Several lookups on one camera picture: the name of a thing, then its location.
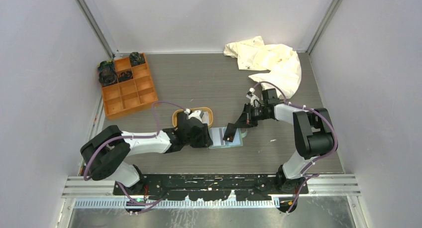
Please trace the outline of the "dark credit card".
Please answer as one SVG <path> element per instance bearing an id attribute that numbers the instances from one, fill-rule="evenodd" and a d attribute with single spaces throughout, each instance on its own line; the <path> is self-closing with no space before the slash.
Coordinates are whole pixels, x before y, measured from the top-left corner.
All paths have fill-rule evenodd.
<path id="1" fill-rule="evenodd" d="M 237 127 L 233 123 L 228 123 L 223 135 L 223 140 L 233 142 L 237 132 Z"/>

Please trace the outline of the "tan oval card tray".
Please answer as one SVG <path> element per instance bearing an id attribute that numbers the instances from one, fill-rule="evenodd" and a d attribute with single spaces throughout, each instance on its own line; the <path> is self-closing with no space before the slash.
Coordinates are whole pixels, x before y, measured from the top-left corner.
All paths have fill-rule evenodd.
<path id="1" fill-rule="evenodd" d="M 210 118 L 210 126 L 208 126 L 208 128 L 211 128 L 212 127 L 212 124 L 213 124 L 213 113 L 212 113 L 212 110 L 210 108 L 208 108 L 208 107 L 199 107 L 199 108 L 192 108 L 190 110 L 203 110 L 204 112 L 208 112 L 209 113 L 209 118 Z M 173 113 L 173 115 L 172 115 L 172 125 L 173 126 L 176 126 L 177 125 L 176 115 L 177 115 L 177 113 L 179 113 L 181 111 L 184 111 L 184 110 L 182 110 L 182 109 L 176 110 Z"/>

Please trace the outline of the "green card holder wallet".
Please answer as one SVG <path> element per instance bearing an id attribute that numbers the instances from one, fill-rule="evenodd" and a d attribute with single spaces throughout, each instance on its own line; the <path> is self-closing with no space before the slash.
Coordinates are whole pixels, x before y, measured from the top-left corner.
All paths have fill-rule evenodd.
<path id="1" fill-rule="evenodd" d="M 224 141 L 224 145 L 220 147 L 213 147 L 212 145 L 209 147 L 209 149 L 219 149 L 219 148 L 231 148 L 231 147 L 240 147 L 243 146 L 243 138 L 247 136 L 247 129 L 245 128 L 238 128 L 236 135 L 234 137 L 233 142 Z"/>

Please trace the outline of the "white patterned credit card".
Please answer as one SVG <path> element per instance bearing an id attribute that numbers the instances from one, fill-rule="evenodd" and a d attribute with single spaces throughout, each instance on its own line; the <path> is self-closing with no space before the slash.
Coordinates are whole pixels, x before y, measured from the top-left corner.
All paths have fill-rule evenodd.
<path id="1" fill-rule="evenodd" d="M 210 129 L 210 136 L 213 141 L 213 147 L 220 147 L 224 145 L 223 141 L 223 128 L 213 127 Z"/>

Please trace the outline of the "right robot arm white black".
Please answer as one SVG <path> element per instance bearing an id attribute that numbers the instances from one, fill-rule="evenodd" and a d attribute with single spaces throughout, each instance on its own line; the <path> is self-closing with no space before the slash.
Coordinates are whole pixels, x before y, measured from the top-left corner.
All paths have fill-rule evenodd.
<path id="1" fill-rule="evenodd" d="M 277 189 L 284 194 L 291 192 L 296 183 L 304 181 L 305 172 L 319 159 L 338 148 L 338 139 L 327 109 L 310 109 L 283 102 L 276 89 L 263 90 L 262 98 L 251 88 L 247 93 L 249 103 L 235 123 L 228 123 L 223 139 L 233 141 L 238 129 L 256 127 L 261 120 L 274 119 L 291 124 L 294 128 L 296 151 L 282 164 L 275 178 Z"/>

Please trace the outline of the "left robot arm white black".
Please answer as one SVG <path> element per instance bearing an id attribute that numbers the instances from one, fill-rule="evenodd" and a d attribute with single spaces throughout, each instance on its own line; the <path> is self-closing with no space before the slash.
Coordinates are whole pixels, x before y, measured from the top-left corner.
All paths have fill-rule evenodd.
<path id="1" fill-rule="evenodd" d="M 144 153 L 167 154 L 185 146 L 208 148 L 213 144 L 208 125 L 197 118 L 184 118 L 176 127 L 157 132 L 132 133 L 110 125 L 81 147 L 86 164 L 84 180 L 114 180 L 123 191 L 138 195 L 147 185 L 136 165 L 125 162 L 129 156 Z"/>

